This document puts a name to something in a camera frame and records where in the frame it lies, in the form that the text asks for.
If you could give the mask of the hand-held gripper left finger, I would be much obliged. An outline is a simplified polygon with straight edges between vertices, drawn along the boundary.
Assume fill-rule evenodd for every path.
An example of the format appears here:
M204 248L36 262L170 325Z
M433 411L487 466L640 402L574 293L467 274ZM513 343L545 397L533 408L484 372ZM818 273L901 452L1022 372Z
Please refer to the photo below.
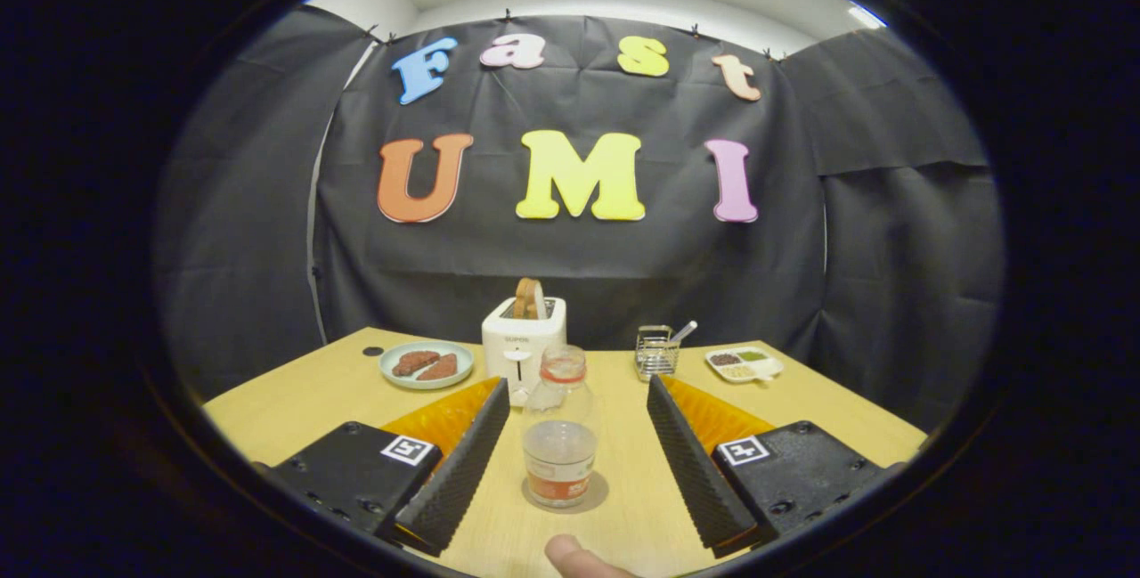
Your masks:
M508 381L486 378L384 428L347 421L259 472L337 524L439 557L484 477Z

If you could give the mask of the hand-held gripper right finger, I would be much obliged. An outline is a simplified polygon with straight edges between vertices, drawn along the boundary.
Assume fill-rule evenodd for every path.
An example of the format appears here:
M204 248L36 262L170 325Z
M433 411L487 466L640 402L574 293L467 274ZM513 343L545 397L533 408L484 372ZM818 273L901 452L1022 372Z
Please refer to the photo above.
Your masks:
M671 376L651 378L648 416L715 557L813 526L899 472L808 420L773 428Z

